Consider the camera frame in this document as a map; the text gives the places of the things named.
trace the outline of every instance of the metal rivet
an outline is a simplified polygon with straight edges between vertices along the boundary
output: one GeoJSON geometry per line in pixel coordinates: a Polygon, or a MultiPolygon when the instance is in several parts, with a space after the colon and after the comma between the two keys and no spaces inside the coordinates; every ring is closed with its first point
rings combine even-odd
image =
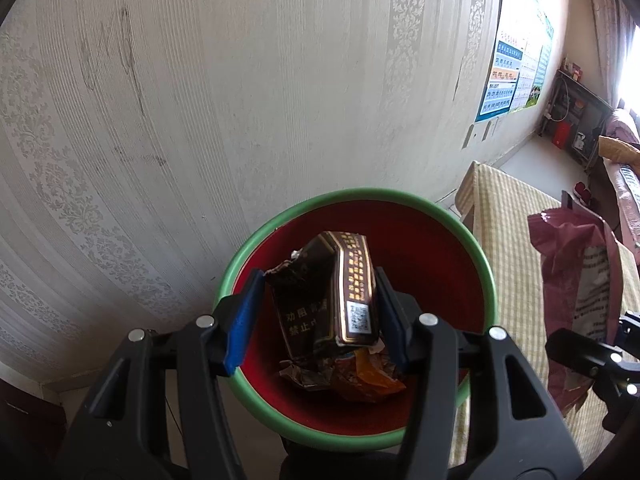
{"type": "Polygon", "coordinates": [[[438,316],[435,314],[420,314],[418,320],[425,326],[436,326],[438,324],[438,316]]]}
{"type": "Polygon", "coordinates": [[[213,326],[215,322],[216,320],[211,316],[200,316],[196,319],[196,325],[200,328],[208,328],[209,326],[213,326]]]}
{"type": "Polygon", "coordinates": [[[142,341],[145,338],[145,331],[141,328],[134,328],[131,332],[129,332],[129,341],[135,343],[137,341],[142,341]]]}
{"type": "Polygon", "coordinates": [[[501,326],[492,326],[489,329],[489,336],[496,341],[502,341],[503,339],[507,339],[507,331],[501,326]]]}

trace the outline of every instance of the tile floor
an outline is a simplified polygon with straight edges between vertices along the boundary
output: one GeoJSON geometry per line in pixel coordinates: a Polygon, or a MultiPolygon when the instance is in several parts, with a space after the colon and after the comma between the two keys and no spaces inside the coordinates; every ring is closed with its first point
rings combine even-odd
{"type": "MultiPolygon", "coordinates": [[[[586,176],[567,153],[558,150],[549,140],[533,137],[522,149],[516,152],[501,167],[506,173],[527,182],[531,186],[560,200],[563,189],[571,190],[578,181],[586,182],[586,176]]],[[[455,205],[448,211],[460,218],[455,205]]],[[[167,428],[173,462],[186,465],[182,439],[177,425],[180,424],[180,412],[177,401],[177,383],[175,372],[167,374],[167,400],[176,422],[169,409],[166,410],[167,428]]],[[[60,394],[62,405],[69,423],[73,420],[88,388],[60,394]]],[[[276,480],[280,463],[285,457],[280,437],[260,424],[233,396],[224,381],[220,381],[220,391],[225,405],[232,436],[238,448],[238,455],[244,466],[247,478],[276,480]]]]}

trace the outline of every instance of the wallpaper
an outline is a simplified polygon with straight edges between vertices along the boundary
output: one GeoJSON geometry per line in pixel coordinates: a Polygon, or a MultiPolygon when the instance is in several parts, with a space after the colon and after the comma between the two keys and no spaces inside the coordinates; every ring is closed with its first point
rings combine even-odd
{"type": "MultiPolygon", "coordinates": [[[[548,2],[553,67],[566,0],[548,2]]],[[[0,361],[55,381],[131,328],[181,327],[254,230],[316,194],[456,189],[540,114],[465,142],[484,130],[498,3],[17,0],[0,27],[0,361]]]]}

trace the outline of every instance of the pink plastic bag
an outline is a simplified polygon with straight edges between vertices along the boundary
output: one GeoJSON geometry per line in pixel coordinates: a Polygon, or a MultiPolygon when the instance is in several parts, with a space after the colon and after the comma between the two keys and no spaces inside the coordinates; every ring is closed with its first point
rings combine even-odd
{"type": "MultiPolygon", "coordinates": [[[[562,207],[530,215],[529,237],[542,256],[547,337],[567,328],[612,344],[622,302],[616,237],[596,213],[562,192],[562,207]]],[[[548,390],[563,414],[586,396],[588,378],[549,361],[548,390]]]]}

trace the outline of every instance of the yellow plaid tablecloth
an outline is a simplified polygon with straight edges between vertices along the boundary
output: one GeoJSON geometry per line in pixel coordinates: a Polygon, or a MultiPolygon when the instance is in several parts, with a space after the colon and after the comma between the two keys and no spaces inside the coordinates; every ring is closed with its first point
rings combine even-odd
{"type": "MultiPolygon", "coordinates": [[[[456,194],[456,207],[482,246],[495,278],[498,323],[511,335],[546,386],[548,360],[540,254],[529,241],[527,216],[558,207],[558,200],[485,164],[473,162],[456,194]]],[[[640,310],[640,280],[631,252],[620,246],[624,274],[622,311],[640,310]]],[[[593,393],[565,418],[587,467],[613,435],[602,429],[606,406],[593,393]]],[[[469,404],[456,417],[450,464],[464,462],[469,404]]]]}

